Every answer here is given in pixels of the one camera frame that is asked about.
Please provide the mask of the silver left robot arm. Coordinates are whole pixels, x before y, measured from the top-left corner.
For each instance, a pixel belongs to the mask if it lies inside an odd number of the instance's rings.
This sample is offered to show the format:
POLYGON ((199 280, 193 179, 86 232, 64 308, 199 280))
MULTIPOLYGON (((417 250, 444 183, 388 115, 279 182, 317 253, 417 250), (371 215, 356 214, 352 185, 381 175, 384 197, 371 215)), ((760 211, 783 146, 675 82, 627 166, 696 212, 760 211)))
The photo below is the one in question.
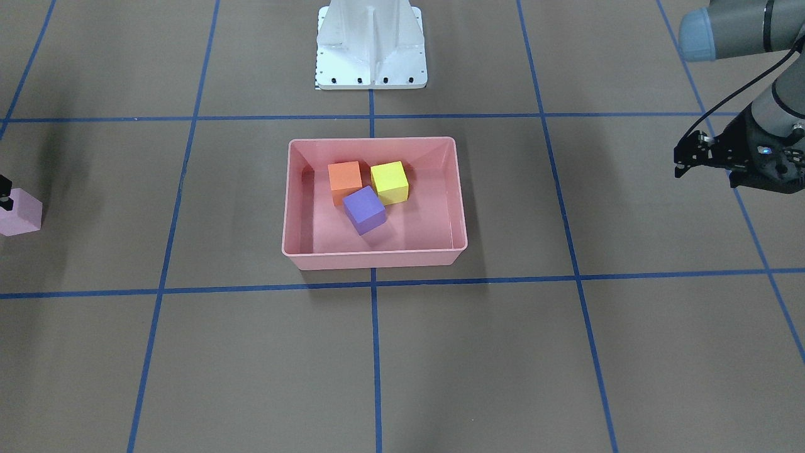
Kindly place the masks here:
POLYGON ((693 167, 728 171, 732 188, 803 190, 802 1, 711 1, 682 17, 686 61, 715 61, 783 51, 783 72, 724 131, 710 137, 692 125, 674 148, 675 176, 693 167))

